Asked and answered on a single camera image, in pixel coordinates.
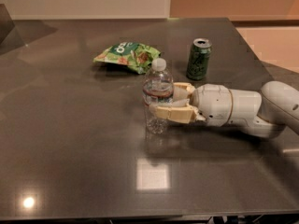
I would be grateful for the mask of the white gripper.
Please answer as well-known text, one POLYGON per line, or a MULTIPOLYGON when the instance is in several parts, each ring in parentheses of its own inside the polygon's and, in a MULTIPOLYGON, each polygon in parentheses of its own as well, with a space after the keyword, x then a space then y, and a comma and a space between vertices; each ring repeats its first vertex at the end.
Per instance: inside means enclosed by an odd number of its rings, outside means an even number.
POLYGON ((206 84, 196 89, 191 83, 175 82, 173 100, 176 102, 151 104, 149 111, 159 119, 184 124, 203 121, 206 126, 220 127, 232 110, 232 95, 222 85, 206 84))

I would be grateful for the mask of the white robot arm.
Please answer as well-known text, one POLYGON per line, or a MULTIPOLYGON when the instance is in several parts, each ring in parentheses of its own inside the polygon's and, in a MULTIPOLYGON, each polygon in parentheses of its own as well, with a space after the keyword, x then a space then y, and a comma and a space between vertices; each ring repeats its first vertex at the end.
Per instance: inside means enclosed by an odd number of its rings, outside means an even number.
POLYGON ((275 138, 285 128, 299 133, 299 90, 279 81, 267 82, 259 91, 215 84, 195 88, 177 82, 174 101, 153 103, 149 110, 156 118, 185 124, 201 121, 213 127, 230 125, 261 138, 275 138))

